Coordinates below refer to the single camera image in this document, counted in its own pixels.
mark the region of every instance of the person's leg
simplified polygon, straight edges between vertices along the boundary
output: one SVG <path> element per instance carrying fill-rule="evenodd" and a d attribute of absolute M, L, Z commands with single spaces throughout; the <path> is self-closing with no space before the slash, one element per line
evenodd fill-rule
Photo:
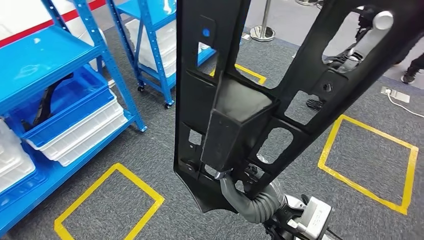
<path fill-rule="evenodd" d="M 424 69 L 424 53 L 411 62 L 405 75 L 400 79 L 404 84 L 411 84 L 415 81 L 415 75 L 420 69 Z"/>

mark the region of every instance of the black plastic frame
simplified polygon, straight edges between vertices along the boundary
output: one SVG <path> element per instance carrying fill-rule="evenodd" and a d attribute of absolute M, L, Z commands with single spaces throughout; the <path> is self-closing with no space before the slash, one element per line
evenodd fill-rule
<path fill-rule="evenodd" d="M 222 196 L 219 181 L 205 171 L 204 162 L 220 172 L 233 169 L 234 180 L 250 182 L 251 188 L 246 194 L 255 197 L 393 64 L 403 46 L 424 31 L 422 0 L 326 0 L 281 83 L 268 89 L 251 82 L 234 67 L 249 5 L 250 0 L 177 2 L 177 114 L 173 167 L 203 212 L 213 209 L 236 212 Z M 391 11 L 394 24 L 357 68 L 339 73 L 323 64 L 323 51 L 345 17 L 364 5 Z M 202 35 L 204 28 L 209 29 L 209 37 Z M 197 68 L 198 42 L 219 53 L 213 77 Z M 217 108 L 222 98 L 220 93 L 227 90 L 227 84 L 223 83 L 228 82 L 225 81 L 260 92 L 271 104 L 248 120 L 237 121 Z M 332 85 L 331 92 L 323 90 L 323 85 L 328 83 Z M 285 116 L 298 91 L 326 100 L 306 125 Z M 252 121 L 255 121 L 254 128 L 248 126 Z M 259 161 L 256 154 L 273 128 L 290 131 L 293 140 L 274 163 L 266 164 Z M 201 145 L 189 142 L 190 130 L 202 135 Z M 263 170 L 259 181 L 252 181 L 244 173 L 249 164 Z"/>

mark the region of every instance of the yellow floor tape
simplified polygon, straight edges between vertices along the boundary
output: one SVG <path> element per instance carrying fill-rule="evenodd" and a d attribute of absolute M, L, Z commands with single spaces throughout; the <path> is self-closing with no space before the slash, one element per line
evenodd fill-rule
<path fill-rule="evenodd" d="M 265 83 L 265 81 L 267 80 L 267 78 L 266 78 L 266 77 L 264 77 L 264 76 L 260 75 L 259 73 L 254 72 L 254 71 L 252 71 L 252 70 L 250 70 L 250 69 L 247 69 L 247 68 L 245 68 L 244 66 L 241 66 L 241 65 L 238 65 L 238 64 L 235 64 L 234 66 L 235 66 L 236 68 L 240 69 L 241 71 L 243 71 L 243 72 L 245 72 L 245 73 L 248 73 L 248 74 L 250 74 L 250 75 L 252 75 L 252 76 L 254 76 L 254 77 L 258 78 L 259 80 L 257 81 L 257 83 L 258 83 L 258 84 L 260 84 L 260 85 L 263 85 L 263 84 Z M 214 75 L 215 75 L 215 69 L 214 69 L 214 70 L 212 70 L 212 71 L 209 73 L 209 76 L 211 76 L 211 77 L 213 77 Z"/>
<path fill-rule="evenodd" d="M 54 230 L 63 240 L 73 240 L 74 238 L 68 232 L 68 230 L 63 226 L 63 221 L 71 215 L 78 206 L 81 205 L 115 170 L 119 171 L 129 180 L 131 180 L 135 185 L 141 188 L 146 192 L 152 199 L 154 199 L 153 205 L 149 210 L 144 214 L 144 216 L 137 222 L 137 224 L 132 228 L 128 235 L 124 238 L 125 240 L 134 239 L 137 234 L 142 230 L 145 224 L 150 220 L 150 218 L 155 214 L 158 208 L 164 202 L 164 197 L 157 193 L 153 188 L 147 185 L 143 180 L 138 176 L 128 170 L 120 163 L 114 164 L 110 167 L 99 179 L 97 179 L 77 200 L 75 200 L 56 220 L 54 220 Z"/>
<path fill-rule="evenodd" d="M 336 139 L 336 135 L 337 132 L 339 131 L 340 125 L 342 124 L 342 121 L 346 120 L 350 123 L 353 123 L 355 125 L 358 125 L 359 127 L 362 127 L 366 130 L 369 130 L 375 134 L 378 134 L 386 139 L 389 139 L 397 144 L 400 144 L 406 148 L 410 149 L 410 153 L 409 153 L 409 159 L 408 159 L 408 164 L 406 167 L 406 178 L 405 178 L 405 185 L 403 187 L 403 196 L 402 196 L 402 202 L 400 205 L 397 205 L 393 202 L 384 200 L 378 196 L 376 196 L 374 193 L 372 193 L 370 190 L 366 189 L 363 186 L 360 186 L 359 184 L 351 181 L 350 179 L 348 179 L 347 177 L 341 175 L 340 173 L 336 172 L 335 170 L 329 168 L 328 166 L 326 166 L 326 161 L 327 158 L 329 156 L 329 153 L 331 151 L 332 145 L 334 143 L 334 140 Z M 412 190 L 413 190 L 413 184 L 414 184 L 414 172 L 415 172 L 415 164 L 417 161 L 417 156 L 418 156 L 418 147 L 411 145 L 405 141 L 402 141 L 394 136 L 391 136 L 385 132 L 382 132 L 380 130 L 377 130 L 371 126 L 368 126 L 358 120 L 355 120 L 351 117 L 348 117 L 346 115 L 341 115 L 335 122 L 334 125 L 331 129 L 331 132 L 328 136 L 327 142 L 325 143 L 325 146 L 322 150 L 321 153 L 321 157 L 319 158 L 319 162 L 318 162 L 318 167 L 322 170 L 324 170 L 325 172 L 327 172 L 328 174 L 330 174 L 331 176 L 335 177 L 336 179 L 344 182 L 345 184 L 347 184 L 348 186 L 354 188 L 355 190 L 359 191 L 360 193 L 368 196 L 369 198 L 374 199 L 375 201 L 389 207 L 392 210 L 395 210 L 401 214 L 407 215 L 408 213 L 408 207 L 411 203 L 411 197 L 412 197 Z"/>

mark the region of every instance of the white plastic bin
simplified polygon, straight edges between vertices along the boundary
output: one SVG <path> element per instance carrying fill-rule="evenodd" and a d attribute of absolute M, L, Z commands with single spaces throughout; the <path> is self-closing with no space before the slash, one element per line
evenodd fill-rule
<path fill-rule="evenodd" d="M 139 24 L 140 21 L 137 19 L 131 20 L 125 24 L 129 31 L 129 39 L 134 46 L 137 44 Z M 170 77 L 177 70 L 177 29 L 175 20 L 156 31 L 156 41 L 157 46 L 159 47 L 160 58 L 162 60 L 165 76 Z M 158 71 L 156 68 L 155 58 L 153 57 L 149 37 L 147 36 L 146 28 L 144 26 L 143 33 L 141 35 L 138 60 L 146 67 Z"/>
<path fill-rule="evenodd" d="M 89 151 L 92 147 L 100 143 L 107 136 L 119 129 L 127 121 L 128 119 L 124 116 L 124 112 L 109 118 L 109 122 L 98 127 L 82 142 L 76 144 L 72 149 L 69 149 L 67 152 L 63 153 L 61 156 L 55 159 L 55 161 L 58 161 L 63 167 L 68 166 L 73 161 Z"/>
<path fill-rule="evenodd" d="M 122 115 L 123 112 L 124 109 L 114 95 L 112 101 L 77 122 L 43 146 L 37 147 L 30 140 L 27 140 L 27 142 L 35 150 L 41 151 L 48 159 L 56 161 L 69 152 L 69 150 L 83 142 L 88 136 L 91 136 L 96 130 L 110 122 L 115 116 Z"/>
<path fill-rule="evenodd" d="M 21 140 L 0 119 L 0 193 L 36 169 Z"/>

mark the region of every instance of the gray carpet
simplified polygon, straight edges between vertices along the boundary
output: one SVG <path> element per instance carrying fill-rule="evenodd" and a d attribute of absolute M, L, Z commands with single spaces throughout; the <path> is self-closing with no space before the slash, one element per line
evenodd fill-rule
<path fill-rule="evenodd" d="M 115 29 L 106 31 L 105 35 L 148 130 L 145 133 L 139 133 L 133 128 L 125 130 L 19 222 L 10 231 L 12 239 L 59 239 L 53 229 L 55 218 L 115 163 L 123 164 L 165 198 L 136 239 L 269 239 L 261 225 L 248 223 L 236 214 L 224 210 L 200 213 L 189 192 L 172 171 L 175 108 L 164 109 L 163 97 L 151 87 L 147 87 L 141 94 L 137 92 L 133 71 Z M 252 55 L 252 52 L 266 55 Z M 266 86 L 274 86 L 282 78 L 295 52 L 296 46 L 279 39 L 268 43 L 243 41 L 237 62 L 266 76 Z M 211 68 L 210 65 L 213 63 L 208 62 L 204 68 Z M 422 90 L 383 77 L 345 114 L 422 148 L 422 118 L 412 116 L 389 103 L 387 97 L 379 93 L 382 86 L 411 95 L 411 103 L 407 104 L 411 110 L 422 112 L 424 109 Z M 310 118 L 315 114 L 304 107 L 306 99 L 307 96 L 301 96 L 293 103 L 294 116 Z M 403 215 L 317 168 L 329 131 L 330 129 L 323 133 L 279 176 L 284 191 L 294 196 L 303 193 L 315 196 L 332 205 L 334 214 L 330 226 L 346 240 L 422 239 L 422 151 L 419 152 L 416 163 L 408 215 Z M 273 151 L 280 149 L 275 149 L 272 144 L 285 140 L 281 135 L 272 136 L 269 143 L 271 147 L 265 147 L 263 154 L 274 156 Z M 328 156 L 327 166 L 381 198 L 399 203 L 407 158 L 407 151 L 401 146 L 349 122 L 343 122 Z M 119 173 L 114 173 L 103 184 L 63 222 L 77 240 L 122 239 L 152 202 Z"/>

